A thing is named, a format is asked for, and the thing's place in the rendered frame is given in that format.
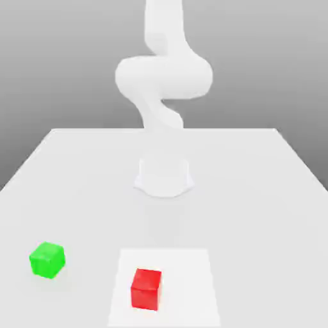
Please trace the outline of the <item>small green cube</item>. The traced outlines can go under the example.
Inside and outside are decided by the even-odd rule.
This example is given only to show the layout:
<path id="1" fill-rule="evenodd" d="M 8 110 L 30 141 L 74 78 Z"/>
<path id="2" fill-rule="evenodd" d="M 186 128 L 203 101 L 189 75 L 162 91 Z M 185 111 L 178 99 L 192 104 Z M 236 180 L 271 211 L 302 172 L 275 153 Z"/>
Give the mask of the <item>small green cube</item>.
<path id="1" fill-rule="evenodd" d="M 65 252 L 61 245 L 41 243 L 30 255 L 31 270 L 35 275 L 54 279 L 65 266 Z"/>

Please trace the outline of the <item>small red cube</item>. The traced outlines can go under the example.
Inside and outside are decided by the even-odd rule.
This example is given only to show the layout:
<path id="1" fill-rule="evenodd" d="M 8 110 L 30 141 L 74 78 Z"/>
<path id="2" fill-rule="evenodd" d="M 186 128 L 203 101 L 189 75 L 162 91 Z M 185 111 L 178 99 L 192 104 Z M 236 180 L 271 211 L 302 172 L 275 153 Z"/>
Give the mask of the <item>small red cube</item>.
<path id="1" fill-rule="evenodd" d="M 157 311 L 159 306 L 162 272 L 137 268 L 131 283 L 133 308 Z"/>

